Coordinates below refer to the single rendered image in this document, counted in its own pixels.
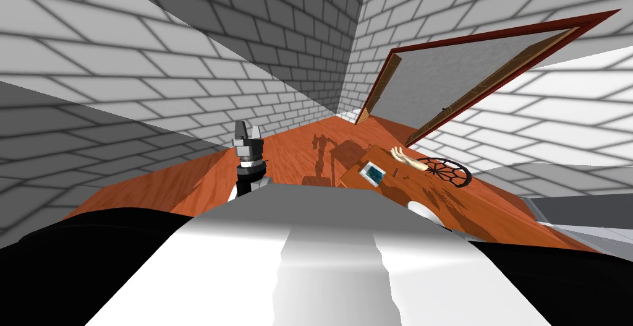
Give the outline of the beige hand sculpture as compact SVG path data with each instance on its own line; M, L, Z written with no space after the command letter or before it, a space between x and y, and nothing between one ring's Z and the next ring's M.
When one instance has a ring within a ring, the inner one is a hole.
M401 163L403 163L403 164L405 164L407 166L411 166L411 167L413 167L413 168L415 168L415 169L417 169L419 171L427 171L427 170L429 170L429 166L427 164L425 164L425 163L422 163L421 160L416 160L416 159L413 159L413 158L408 157L407 155L405 155L402 152L402 148L401 147L393 147L390 150L390 154L395 160L397 160L397 161L399 161L399 162L401 162Z

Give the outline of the black spoked wheel ornament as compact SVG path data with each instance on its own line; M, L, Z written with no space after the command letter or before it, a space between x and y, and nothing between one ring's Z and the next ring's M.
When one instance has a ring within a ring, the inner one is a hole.
M427 165L427 171L432 175L451 183L456 188L466 187L472 182L471 172L454 160L440 157L426 157L417 160Z

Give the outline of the brown wooden table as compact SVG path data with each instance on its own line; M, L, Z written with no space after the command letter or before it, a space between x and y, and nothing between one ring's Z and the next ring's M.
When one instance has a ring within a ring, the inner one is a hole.
M368 161L386 171L378 187L373 187L359 174ZM393 177L396 168L399 171ZM372 146L340 177L339 182L348 189L371 189L402 206L410 201L419 202L436 214L447 228L458 229L483 241L501 242L499 231L475 216L482 205L471 195L430 173L398 162L380 146Z

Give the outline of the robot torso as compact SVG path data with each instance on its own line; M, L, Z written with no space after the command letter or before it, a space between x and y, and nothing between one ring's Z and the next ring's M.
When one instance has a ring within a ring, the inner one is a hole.
M179 228L86 326L550 326L462 236L368 190L271 184Z

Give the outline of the grey low furniture block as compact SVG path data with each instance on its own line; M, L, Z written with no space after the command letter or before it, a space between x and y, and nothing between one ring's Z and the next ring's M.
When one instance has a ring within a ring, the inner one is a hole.
M633 194L522 200L539 224L598 252L633 262Z

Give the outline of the grey door leaf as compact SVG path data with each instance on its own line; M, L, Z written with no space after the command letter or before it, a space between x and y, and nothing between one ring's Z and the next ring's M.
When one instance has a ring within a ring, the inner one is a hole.
M577 28L392 53L358 118L404 127L412 145L549 56ZM451 114L442 113L452 107Z

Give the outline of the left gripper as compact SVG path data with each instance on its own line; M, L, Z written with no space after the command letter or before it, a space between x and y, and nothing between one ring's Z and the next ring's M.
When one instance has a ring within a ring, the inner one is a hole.
M234 139L232 145L239 158L263 158L264 140L261 139L259 126L253 126L249 138L244 121L235 122Z

